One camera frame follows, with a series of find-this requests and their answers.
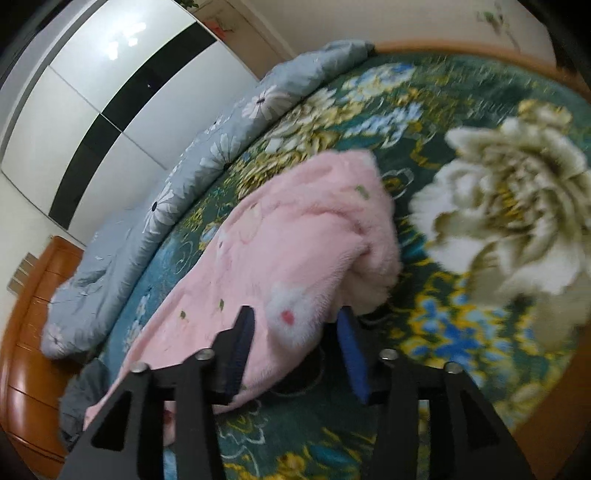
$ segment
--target dark gray cloth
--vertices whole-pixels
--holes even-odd
[[[60,398],[60,439],[68,452],[80,438],[86,409],[99,402],[109,389],[109,371],[95,358],[70,379]]]

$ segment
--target pink fuzzy cloth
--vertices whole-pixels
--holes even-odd
[[[343,305],[373,311],[401,269],[392,199],[368,151],[321,153],[274,177],[232,211],[193,269],[175,286],[127,353],[107,395],[136,361],[181,363],[255,310],[252,350],[236,408],[271,388],[319,343]],[[166,443],[174,404],[167,404]]]

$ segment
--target floral bedspread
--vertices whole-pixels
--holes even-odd
[[[321,150],[368,148],[395,200],[404,271],[364,321],[419,362],[462,364],[514,429],[561,377],[589,315],[590,119],[577,94],[498,61],[370,58],[283,116],[176,225],[101,354],[111,379],[241,198]],[[228,477],[358,478],[377,415],[351,393],[329,326],[290,377],[218,417]],[[423,444],[420,478],[427,457]]]

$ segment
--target wooden headboard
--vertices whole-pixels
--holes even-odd
[[[53,237],[19,295],[0,349],[0,424],[27,466],[50,479],[66,456],[58,439],[59,398],[80,366],[45,358],[41,331],[54,291],[81,258],[81,249]]]

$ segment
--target metal screw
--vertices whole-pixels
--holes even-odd
[[[445,366],[443,367],[443,369],[445,370],[446,373],[448,374],[461,374],[464,369],[462,368],[462,366],[460,364],[457,364],[455,362],[448,362],[445,364]]]
[[[136,362],[131,365],[131,372],[134,374],[140,374],[141,372],[145,372],[150,366],[146,362]]]
[[[214,356],[216,356],[216,352],[211,348],[203,348],[195,354],[197,360],[211,360]]]
[[[386,361],[396,360],[398,358],[398,352],[392,348],[385,348],[379,353],[379,357]]]

